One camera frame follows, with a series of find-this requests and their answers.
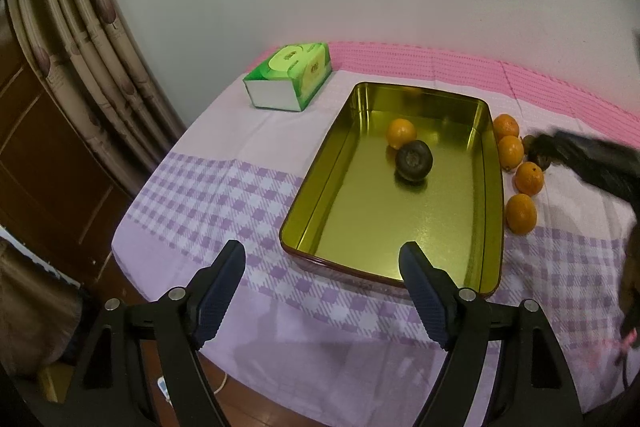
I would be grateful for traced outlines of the dark purple mangosteen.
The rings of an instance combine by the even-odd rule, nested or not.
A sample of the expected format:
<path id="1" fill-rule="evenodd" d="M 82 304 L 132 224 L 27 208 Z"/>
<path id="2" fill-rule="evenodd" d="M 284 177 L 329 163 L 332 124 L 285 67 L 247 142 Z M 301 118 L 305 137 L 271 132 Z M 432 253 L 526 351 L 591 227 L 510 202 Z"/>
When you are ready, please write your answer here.
<path id="1" fill-rule="evenodd" d="M 527 160 L 535 164 L 542 171 L 546 171 L 552 164 L 552 159 L 539 148 L 530 148 L 526 153 Z"/>
<path id="2" fill-rule="evenodd" d="M 431 172 L 434 158 L 431 149 L 421 140 L 404 144 L 396 153 L 398 176 L 410 183 L 423 182 Z"/>

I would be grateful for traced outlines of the green tissue box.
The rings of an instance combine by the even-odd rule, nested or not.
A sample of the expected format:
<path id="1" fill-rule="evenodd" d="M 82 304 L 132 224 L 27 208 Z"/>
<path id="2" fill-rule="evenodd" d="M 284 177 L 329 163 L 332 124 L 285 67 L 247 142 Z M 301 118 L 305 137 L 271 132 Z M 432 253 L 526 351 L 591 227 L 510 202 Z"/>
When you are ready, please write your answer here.
<path id="1" fill-rule="evenodd" d="M 303 112 L 332 72 L 325 42 L 282 46 L 243 79 L 257 108 Z"/>

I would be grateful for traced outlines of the orange tangerine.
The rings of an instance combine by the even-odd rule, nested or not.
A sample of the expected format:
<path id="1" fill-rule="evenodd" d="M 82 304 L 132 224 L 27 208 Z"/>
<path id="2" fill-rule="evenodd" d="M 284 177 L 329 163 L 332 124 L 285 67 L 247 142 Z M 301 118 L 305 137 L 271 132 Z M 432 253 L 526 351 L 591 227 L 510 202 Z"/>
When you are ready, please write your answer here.
<path id="1" fill-rule="evenodd" d="M 516 170 L 513 182 L 520 193 L 535 196 L 544 187 L 544 172 L 533 161 L 524 161 Z"/>
<path id="2" fill-rule="evenodd" d="M 518 122 L 509 114 L 501 114 L 492 121 L 496 141 L 500 142 L 506 136 L 520 136 L 520 126 Z"/>
<path id="3" fill-rule="evenodd" d="M 524 158 L 524 146 L 518 136 L 506 135 L 498 142 L 498 156 L 503 170 L 518 167 Z"/>
<path id="4" fill-rule="evenodd" d="M 516 235 L 526 235 L 537 224 L 537 209 L 533 199 L 526 194 L 515 194 L 506 202 L 506 225 Z"/>
<path id="5" fill-rule="evenodd" d="M 414 141 L 417 136 L 416 126 L 405 118 L 394 119 L 386 129 L 387 145 L 394 150 Z"/>

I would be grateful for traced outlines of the gold metal tin tray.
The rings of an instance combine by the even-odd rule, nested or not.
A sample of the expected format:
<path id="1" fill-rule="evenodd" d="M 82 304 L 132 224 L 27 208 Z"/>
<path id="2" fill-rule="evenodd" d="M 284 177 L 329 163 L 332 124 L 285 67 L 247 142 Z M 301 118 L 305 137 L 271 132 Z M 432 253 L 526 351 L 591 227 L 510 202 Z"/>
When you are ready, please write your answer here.
<path id="1" fill-rule="evenodd" d="M 401 180 L 386 129 L 416 126 L 434 165 Z M 459 286 L 490 296 L 500 282 L 503 185 L 486 102 L 463 94 L 360 82 L 314 156 L 280 228 L 283 249 L 334 280 L 403 294 L 400 247 L 417 243 Z"/>

